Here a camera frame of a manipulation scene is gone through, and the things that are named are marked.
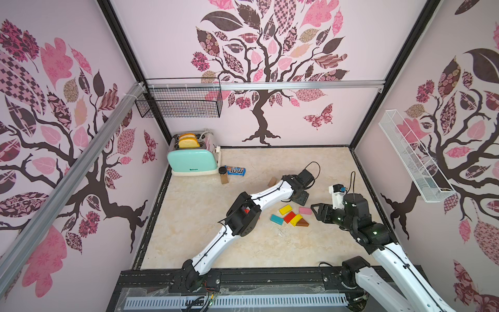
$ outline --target wall shelf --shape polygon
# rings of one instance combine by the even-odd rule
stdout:
[[[430,157],[426,146],[396,109],[387,110],[379,126],[392,143],[425,202],[438,203],[456,193],[435,159]]]

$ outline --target wall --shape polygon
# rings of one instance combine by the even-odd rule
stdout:
[[[135,83],[92,0],[2,4],[0,255]],[[129,269],[166,142],[133,108],[8,292],[1,311],[103,311]]]
[[[424,3],[126,0],[114,6],[146,77],[253,82],[383,80]],[[376,92],[225,92],[220,118],[166,122],[172,133],[211,128],[229,146],[349,144]]]
[[[498,10],[445,1],[357,148],[402,246],[457,311],[499,307]],[[410,122],[457,195],[423,201],[377,124],[387,109]]]

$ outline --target butterfly decal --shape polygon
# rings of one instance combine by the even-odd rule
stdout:
[[[146,163],[148,161],[153,161],[156,159],[156,153],[154,150],[156,149],[156,146],[158,145],[156,141],[151,139],[151,136],[149,133],[144,130],[144,139],[146,140],[147,144],[147,151],[144,153],[144,156],[142,156],[142,163]]]
[[[333,104],[329,104],[326,106],[326,108],[322,111],[320,116],[317,115],[307,115],[303,119],[305,119],[308,122],[312,123],[312,127],[315,127],[315,129],[319,130],[319,127],[322,125],[322,122],[324,123],[333,123],[331,120],[333,117],[331,116],[331,112],[333,111]]]

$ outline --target black wire basket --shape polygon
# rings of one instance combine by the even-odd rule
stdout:
[[[194,78],[161,78],[194,79]],[[150,85],[149,92],[141,94],[135,104],[142,117],[154,117],[157,111],[162,117],[219,118],[222,112],[222,92],[218,78],[195,78],[205,83],[162,83]]]

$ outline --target pink block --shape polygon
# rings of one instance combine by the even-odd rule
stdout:
[[[312,214],[312,209],[307,208],[307,207],[300,207],[298,210],[299,210],[299,213],[301,215],[311,215]]]

